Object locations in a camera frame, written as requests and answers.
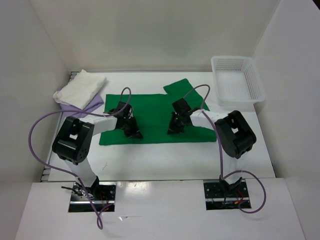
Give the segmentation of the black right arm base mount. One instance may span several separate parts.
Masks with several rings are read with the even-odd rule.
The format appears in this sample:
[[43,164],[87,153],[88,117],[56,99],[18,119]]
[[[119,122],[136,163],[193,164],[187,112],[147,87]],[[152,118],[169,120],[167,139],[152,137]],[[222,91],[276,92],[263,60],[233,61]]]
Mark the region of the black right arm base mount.
[[239,205],[245,210],[252,208],[245,180],[228,193],[222,190],[218,180],[204,181],[203,189],[207,211],[238,209]]

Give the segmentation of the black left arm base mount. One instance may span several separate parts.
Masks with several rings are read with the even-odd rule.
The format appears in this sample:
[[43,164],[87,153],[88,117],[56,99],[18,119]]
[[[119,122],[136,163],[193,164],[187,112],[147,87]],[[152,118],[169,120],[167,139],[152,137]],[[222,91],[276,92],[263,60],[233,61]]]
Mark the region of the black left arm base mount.
[[[95,193],[88,190],[89,197],[98,212],[101,210],[103,212],[115,211],[116,186],[116,182],[102,181],[99,183]],[[72,187],[61,186],[62,189],[70,193],[69,213],[88,213],[94,211],[87,195],[80,187],[77,182],[74,182]]]

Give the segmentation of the white t shirt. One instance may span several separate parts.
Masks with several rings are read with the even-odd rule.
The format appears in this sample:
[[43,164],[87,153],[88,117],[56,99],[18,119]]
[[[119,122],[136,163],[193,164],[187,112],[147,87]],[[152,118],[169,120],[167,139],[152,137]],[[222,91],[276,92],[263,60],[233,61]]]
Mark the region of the white t shirt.
[[105,76],[82,69],[73,80],[53,94],[53,99],[58,104],[84,110],[106,82]]

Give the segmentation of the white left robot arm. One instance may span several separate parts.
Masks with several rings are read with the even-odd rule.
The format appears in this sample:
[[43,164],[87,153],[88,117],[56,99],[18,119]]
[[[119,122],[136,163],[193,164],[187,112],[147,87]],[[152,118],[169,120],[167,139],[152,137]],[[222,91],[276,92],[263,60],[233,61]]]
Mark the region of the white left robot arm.
[[114,130],[122,130],[128,139],[143,138],[130,104],[119,101],[117,108],[111,109],[103,116],[68,116],[53,142],[52,151],[65,161],[73,174],[76,174],[78,187],[89,200],[96,199],[103,191],[100,180],[87,158],[92,137]]

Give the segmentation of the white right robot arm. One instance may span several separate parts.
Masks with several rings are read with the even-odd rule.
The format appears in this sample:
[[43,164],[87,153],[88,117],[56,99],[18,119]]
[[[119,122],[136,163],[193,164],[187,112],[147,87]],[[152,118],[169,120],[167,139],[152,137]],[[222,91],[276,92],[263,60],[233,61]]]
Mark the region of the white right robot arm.
[[249,152],[257,141],[253,130],[242,113],[234,110],[230,113],[217,113],[203,108],[192,109],[184,98],[172,103],[174,112],[171,113],[167,134],[181,134],[185,127],[199,127],[215,132],[219,148],[220,176],[219,191],[225,197],[232,196],[241,183],[226,179],[223,174],[223,152],[229,157],[239,159]]

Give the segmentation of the green t shirt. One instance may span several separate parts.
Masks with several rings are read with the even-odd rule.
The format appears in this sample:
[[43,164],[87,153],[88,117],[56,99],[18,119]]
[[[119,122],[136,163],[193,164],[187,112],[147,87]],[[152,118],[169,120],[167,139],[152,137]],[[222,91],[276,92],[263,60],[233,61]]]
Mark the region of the green t shirt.
[[124,131],[115,129],[101,133],[99,145],[163,144],[163,143],[206,143],[216,142],[213,130],[187,126],[180,134],[167,134],[172,112],[172,103],[183,98],[193,89],[188,79],[176,81],[163,87],[165,94],[133,94],[129,104],[143,136],[142,139],[128,138]]

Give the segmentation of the purple t shirt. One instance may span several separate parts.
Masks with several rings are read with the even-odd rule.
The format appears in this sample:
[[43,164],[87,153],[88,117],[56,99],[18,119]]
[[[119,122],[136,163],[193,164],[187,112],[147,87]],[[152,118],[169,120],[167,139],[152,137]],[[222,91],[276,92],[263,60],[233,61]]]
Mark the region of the purple t shirt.
[[62,89],[54,95],[54,100],[60,104],[62,110],[80,111],[65,112],[66,117],[84,118],[87,114],[103,105],[104,101],[97,91],[92,89]]

